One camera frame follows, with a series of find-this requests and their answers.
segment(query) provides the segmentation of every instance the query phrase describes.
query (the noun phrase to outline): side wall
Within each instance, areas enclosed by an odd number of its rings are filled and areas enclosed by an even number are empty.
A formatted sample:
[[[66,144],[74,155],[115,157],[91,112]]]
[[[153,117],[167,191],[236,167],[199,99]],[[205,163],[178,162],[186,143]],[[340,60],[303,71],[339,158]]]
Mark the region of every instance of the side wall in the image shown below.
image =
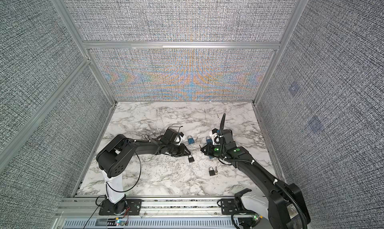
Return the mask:
[[[1,1],[0,150],[83,59],[50,0]],[[0,173],[0,228],[50,226],[109,108],[86,67]]]
[[[257,105],[313,228],[384,221],[384,0],[309,0]]]

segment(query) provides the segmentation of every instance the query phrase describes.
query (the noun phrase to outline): blue spot on wall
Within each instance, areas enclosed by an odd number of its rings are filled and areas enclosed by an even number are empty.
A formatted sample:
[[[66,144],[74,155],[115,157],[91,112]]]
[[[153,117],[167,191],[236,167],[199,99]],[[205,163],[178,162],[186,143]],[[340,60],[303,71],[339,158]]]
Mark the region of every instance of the blue spot on wall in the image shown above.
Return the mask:
[[[310,126],[311,130],[314,133],[317,133],[323,129],[323,124],[319,120],[318,116],[314,115],[308,122],[308,125]]]
[[[292,94],[292,96],[295,96],[297,94],[297,92],[300,90],[300,87],[299,85],[297,84],[297,82],[292,82],[292,84],[290,85],[290,87],[288,88],[288,90],[290,91],[290,93]]]

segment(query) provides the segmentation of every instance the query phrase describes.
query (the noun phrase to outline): gray marble vein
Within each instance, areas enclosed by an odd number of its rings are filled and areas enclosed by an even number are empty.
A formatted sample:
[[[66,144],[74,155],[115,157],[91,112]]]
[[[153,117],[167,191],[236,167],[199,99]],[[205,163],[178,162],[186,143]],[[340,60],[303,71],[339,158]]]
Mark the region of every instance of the gray marble vein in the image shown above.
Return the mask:
[[[209,159],[200,152],[199,145],[205,145],[209,131],[219,127],[223,113],[227,114],[225,128],[233,130],[237,145],[244,146],[262,166],[275,174],[252,105],[245,102],[119,103],[97,152],[118,134],[134,139],[144,139],[144,135],[148,134],[152,138],[164,134],[168,126],[182,125],[181,131],[185,135],[192,135],[195,140],[191,145],[185,142],[195,162],[189,163],[187,157],[140,155],[141,178],[127,195],[225,196],[244,188],[260,192],[241,171],[221,164],[216,158]],[[216,176],[209,176],[210,166],[217,166]],[[134,156],[123,172],[124,189],[136,182],[139,169],[139,161]],[[105,194],[105,184],[96,156],[78,194]]]

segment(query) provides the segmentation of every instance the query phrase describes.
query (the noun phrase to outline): textured gray wall panel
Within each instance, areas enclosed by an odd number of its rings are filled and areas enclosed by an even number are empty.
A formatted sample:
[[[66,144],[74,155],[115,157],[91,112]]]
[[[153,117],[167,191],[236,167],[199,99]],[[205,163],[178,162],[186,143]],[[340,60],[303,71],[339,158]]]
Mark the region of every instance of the textured gray wall panel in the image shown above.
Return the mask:
[[[280,41],[297,0],[64,0],[84,40]]]
[[[50,0],[0,3],[0,150],[83,58]]]
[[[1,228],[49,227],[61,198],[72,193],[109,108],[85,68],[0,174]]]
[[[313,228],[383,228],[384,0],[310,0],[259,107]]]
[[[91,49],[118,101],[252,100],[267,49]]]

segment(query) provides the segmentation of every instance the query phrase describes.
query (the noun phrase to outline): marble table surface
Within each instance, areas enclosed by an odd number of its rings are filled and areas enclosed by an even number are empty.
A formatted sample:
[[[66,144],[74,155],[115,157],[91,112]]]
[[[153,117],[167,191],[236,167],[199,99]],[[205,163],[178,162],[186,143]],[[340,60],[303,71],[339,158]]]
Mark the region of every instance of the marble table surface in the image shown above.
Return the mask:
[[[265,147],[264,139],[249,102],[121,102],[118,103],[103,139],[97,149],[101,151],[116,135],[144,139],[163,135],[168,126],[183,126],[180,131],[192,135],[195,143],[187,145],[195,162],[187,157],[167,155],[139,155],[142,173],[138,184],[126,195],[145,196],[231,196],[250,188],[261,192],[241,171],[209,159],[200,152],[206,144],[205,137],[213,128],[219,128],[226,113],[225,129],[233,130],[238,146],[246,148],[269,172],[275,175]],[[218,174],[209,176],[208,168],[217,167]],[[139,162],[133,156],[123,172],[124,190],[130,188],[139,175]],[[102,195],[106,193],[103,175],[96,161],[96,154],[84,177],[78,194]]]

